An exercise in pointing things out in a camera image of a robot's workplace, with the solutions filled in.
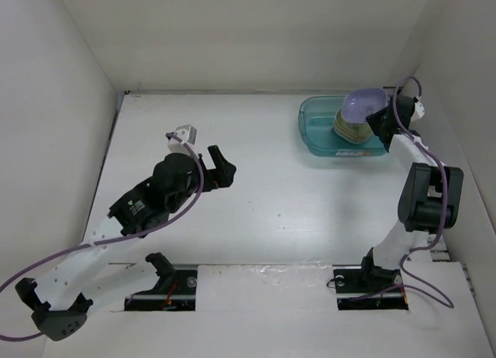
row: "robotic arm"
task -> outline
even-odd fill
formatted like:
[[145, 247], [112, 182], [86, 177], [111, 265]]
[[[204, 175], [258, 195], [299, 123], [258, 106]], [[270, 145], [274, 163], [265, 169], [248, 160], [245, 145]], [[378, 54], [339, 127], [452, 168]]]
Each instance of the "robotic arm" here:
[[[196, 129], [183, 126], [176, 136], [195, 143]], [[153, 175], [126, 192], [112, 207], [93, 234], [82, 244], [88, 248], [69, 254], [48, 273], [37, 279], [23, 278], [15, 289], [32, 310], [36, 327], [53, 341], [67, 338], [79, 330], [88, 316], [101, 307], [139, 291], [168, 290], [174, 283], [175, 269], [162, 253], [151, 253], [143, 262], [127, 267], [117, 274], [95, 279], [115, 256], [146, 240], [146, 231], [159, 228], [200, 187], [202, 192], [228, 188], [233, 183], [236, 167], [229, 163], [217, 146], [208, 152], [215, 169], [207, 170], [202, 155], [198, 170], [187, 148], [174, 138], [167, 145], [172, 153], [159, 162]], [[96, 246], [98, 241], [112, 241], [144, 232], [112, 245]]]
[[[354, 302], [363, 302], [361, 295], [374, 294], [391, 285], [401, 284], [401, 259], [428, 233], [436, 234], [441, 221], [443, 186], [438, 165], [421, 151], [428, 148], [418, 133], [410, 131], [414, 135], [411, 139], [401, 131], [392, 103], [393, 99], [388, 107], [369, 115], [367, 122], [385, 149], [399, 160], [405, 170], [409, 170], [398, 203], [398, 221], [386, 238], [362, 259], [359, 267], [335, 267], [333, 279], [336, 280], [336, 293], [339, 299], [347, 301], [341, 305], [343, 308], [354, 308]], [[423, 106], [416, 98], [398, 96], [396, 108], [398, 118], [406, 129], [411, 120], [420, 119], [424, 114]], [[447, 229], [453, 227], [458, 216], [463, 171], [448, 166], [444, 166], [444, 171], [448, 184], [444, 223]]]

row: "teal plastic tray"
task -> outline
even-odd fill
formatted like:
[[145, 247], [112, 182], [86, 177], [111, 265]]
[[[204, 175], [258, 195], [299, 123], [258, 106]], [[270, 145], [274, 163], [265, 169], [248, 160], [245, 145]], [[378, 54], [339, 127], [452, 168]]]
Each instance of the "teal plastic tray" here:
[[384, 155], [381, 141], [372, 136], [365, 143], [349, 143], [334, 132], [334, 119], [343, 106], [344, 96], [311, 97], [298, 114], [301, 139], [319, 157], [375, 157]]

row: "white floor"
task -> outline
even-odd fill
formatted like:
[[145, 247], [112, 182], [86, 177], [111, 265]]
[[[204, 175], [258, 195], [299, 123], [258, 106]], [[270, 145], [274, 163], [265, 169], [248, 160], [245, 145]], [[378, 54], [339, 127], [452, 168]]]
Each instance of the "white floor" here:
[[326, 288], [331, 267], [201, 267], [199, 311], [99, 312], [73, 336], [48, 341], [43, 357], [491, 358], [460, 265], [408, 268], [455, 308], [408, 292], [409, 311], [339, 312]]
[[308, 97], [127, 95], [87, 234], [114, 201], [151, 175], [167, 152], [165, 132], [191, 123], [198, 152], [218, 144], [238, 167], [234, 185], [205, 194], [181, 221], [115, 261], [160, 251], [175, 264], [300, 265], [203, 266], [197, 312], [107, 308], [74, 336], [48, 341], [44, 356], [492, 357], [458, 263], [408, 263], [453, 299], [453, 310], [415, 292], [407, 292], [408, 312], [336, 310], [326, 263], [359, 263], [386, 236], [406, 172], [388, 155], [312, 156], [297, 126]]
[[119, 261], [162, 251], [172, 263], [357, 263], [388, 233], [406, 172], [390, 156], [321, 158], [298, 133], [309, 95], [127, 95], [88, 233], [168, 153], [164, 134], [191, 123], [197, 152], [217, 144], [238, 168], [182, 220]]

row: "purple cable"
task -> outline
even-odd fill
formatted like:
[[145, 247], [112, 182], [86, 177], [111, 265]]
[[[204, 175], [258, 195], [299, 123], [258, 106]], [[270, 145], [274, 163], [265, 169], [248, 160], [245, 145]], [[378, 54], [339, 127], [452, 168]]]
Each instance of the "purple cable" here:
[[[166, 136], [167, 137], [170, 137], [172, 139], [175, 139], [175, 140], [177, 140], [179, 142], [183, 142], [183, 140], [181, 138], [179, 138], [178, 136], [176, 136], [173, 133], [168, 133]], [[193, 158], [193, 160], [196, 163], [196, 167], [200, 171], [200, 185], [198, 187], [198, 190], [196, 191], [195, 196], [191, 200], [190, 204], [187, 205], [186, 208], [184, 208], [181, 212], [177, 213], [169, 221], [166, 221], [163, 224], [160, 224], [160, 225], [158, 225], [158, 226], [156, 226], [156, 227], [154, 227], [152, 229], [144, 230], [142, 232], [138, 232], [138, 233], [132, 234], [130, 236], [123, 236], [121, 238], [99, 240], [99, 241], [95, 242], [95, 245], [96, 246], [104, 246], [104, 245], [107, 245], [107, 244], [124, 242], [125, 240], [139, 238], [141, 236], [145, 236], [147, 234], [151, 234], [152, 232], [156, 232], [157, 230], [163, 229], [166, 226], [169, 226], [170, 224], [176, 222], [178, 219], [180, 219], [181, 217], [183, 217], [196, 204], [196, 202], [200, 198], [200, 195], [202, 194], [202, 191], [203, 191], [203, 185], [205, 183], [205, 176], [203, 175], [203, 169], [202, 169], [202, 165], [200, 164], [200, 159], [198, 158], [198, 155], [196, 155], [196, 153], [193, 151], [193, 149], [187, 143], [183, 143], [183, 146], [190, 153], [191, 157]], [[42, 260], [40, 260], [40, 261], [38, 261], [36, 263], [33, 263], [33, 264], [29, 265], [26, 269], [21, 270], [20, 272], [12, 275], [8, 280], [6, 280], [0, 286], [0, 294], [12, 282], [14, 282], [15, 280], [19, 279], [22, 275], [30, 272], [31, 270], [36, 269], [37, 267], [40, 267], [40, 266], [44, 265], [45, 263], [49, 263], [50, 261], [55, 260], [58, 257], [62, 257], [62, 256], [65, 256], [65, 255], [68, 255], [69, 253], [73, 253], [73, 252], [85, 250], [85, 249], [87, 249], [89, 247], [91, 247], [90, 244], [87, 244], [87, 243], [86, 244], [80, 244], [79, 246], [67, 248], [66, 250], [62, 250], [60, 252], [54, 253], [53, 255], [50, 255], [50, 256], [48, 256], [48, 257], [46, 257], [46, 258], [44, 258], [44, 259], [42, 259]], [[9, 342], [13, 342], [13, 343], [20, 343], [20, 342], [23, 342], [23, 341], [28, 341], [28, 340], [31, 340], [31, 339], [35, 339], [36, 337], [40, 337], [41, 335], [42, 335], [41, 332], [36, 333], [34, 335], [23, 336], [23, 337], [10, 337], [10, 336], [5, 336], [5, 335], [0, 335], [0, 340], [2, 340], [2, 341], [9, 341]]]
[[446, 176], [446, 171], [444, 170], [444, 167], [443, 167], [443, 163], [441, 162], [441, 160], [439, 160], [438, 157], [436, 157], [433, 153], [431, 153], [430, 151], [428, 151], [423, 145], [417, 143], [415, 141], [415, 137], [412, 135], [412, 133], [410, 133], [410, 131], [408, 131], [408, 129], [406, 129], [406, 127], [403, 126], [403, 124], [400, 121], [400, 117], [399, 117], [399, 114], [398, 114], [398, 109], [396, 107], [396, 98], [397, 98], [398, 90], [399, 90], [401, 84], [405, 85], [407, 83], [407, 81], [410, 80], [410, 79], [412, 79], [417, 84], [417, 86], [418, 86], [418, 97], [420, 98], [420, 96], [422, 96], [422, 86], [420, 85], [420, 81], [416, 77], [414, 77], [414, 76], [406, 77], [406, 79], [404, 79], [396, 87], [396, 89], [394, 90], [394, 94], [393, 94], [393, 98], [392, 98], [394, 118], [396, 119], [396, 123], [400, 127], [400, 129], [403, 132], [403, 134], [405, 136], [407, 136], [411, 141], [413, 141], [414, 144], [417, 146], [417, 148], [421, 152], [423, 152], [428, 157], [431, 157], [431, 159], [434, 160], [434, 162], [436, 162], [436, 165], [439, 168], [439, 172], [441, 173], [441, 181], [443, 183], [443, 200], [442, 200], [442, 208], [441, 208], [441, 219], [439, 220], [439, 227], [437, 229], [437, 235], [436, 235], [435, 239], [428, 246], [416, 247], [416, 248], [410, 249], [408, 251], [408, 253], [406, 253], [401, 258], [401, 260], [400, 260], [400, 269], [401, 269], [401, 271], [403, 273], [407, 274], [408, 276], [410, 276], [411, 278], [415, 279], [416, 281], [419, 281], [419, 282], [425, 284], [426, 286], [431, 287], [431, 289], [433, 289], [435, 292], [437, 292], [438, 294], [440, 294], [446, 300], [446, 302], [444, 302], [443, 300], [438, 299], [436, 296], [434, 296], [434, 295], [432, 295], [432, 294], [430, 294], [430, 293], [422, 290], [419, 287], [410, 286], [408, 284], [396, 284], [394, 286], [390, 286], [388, 288], [385, 288], [382, 291], [378, 291], [378, 292], [375, 292], [373, 294], [365, 294], [364, 296], [360, 296], [358, 298], [351, 298], [350, 300], [352, 300], [352, 301], [359, 301], [359, 300], [364, 300], [364, 299], [367, 299], [367, 298], [372, 298], [374, 296], [378, 296], [379, 294], [383, 294], [385, 292], [392, 291], [392, 290], [395, 290], [395, 289], [398, 289], [398, 288], [410, 288], [412, 290], [416, 290], [416, 291], [424, 294], [425, 296], [428, 296], [428, 297], [436, 300], [441, 305], [444, 305], [447, 308], [453, 309], [455, 307], [455, 305], [453, 304], [453, 302], [451, 301], [451, 299], [448, 298], [448, 296], [446, 296], [446, 294], [444, 292], [442, 292], [440, 289], [438, 289], [434, 284], [430, 284], [428, 281], [425, 281], [422, 278], [417, 277], [416, 275], [410, 273], [408, 270], [405, 269], [405, 262], [406, 262], [406, 260], [408, 259], [408, 257], [412, 253], [418, 252], [418, 251], [431, 250], [441, 240], [441, 236], [443, 235], [443, 230], [444, 230], [444, 224], [446, 222], [446, 213], [447, 213], [447, 210], [448, 210], [448, 179], [447, 179], [447, 176]]

